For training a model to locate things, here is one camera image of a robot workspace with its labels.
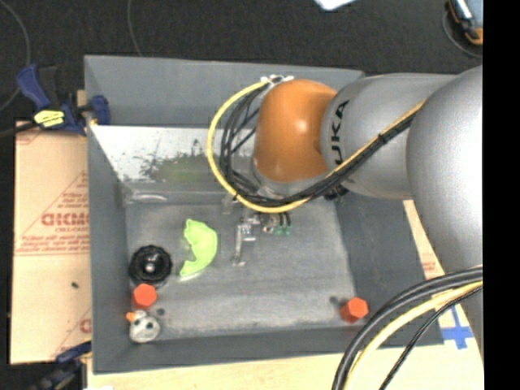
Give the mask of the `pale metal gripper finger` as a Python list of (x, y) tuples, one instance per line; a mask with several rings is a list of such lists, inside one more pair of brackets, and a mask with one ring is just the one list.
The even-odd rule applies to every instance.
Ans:
[(239, 234), (239, 265), (244, 266), (254, 251), (256, 236), (253, 226), (245, 223), (240, 226)]
[(238, 224), (235, 230), (235, 251), (232, 255), (233, 266), (243, 266), (244, 261), (242, 260), (242, 242), (243, 242), (243, 225)]

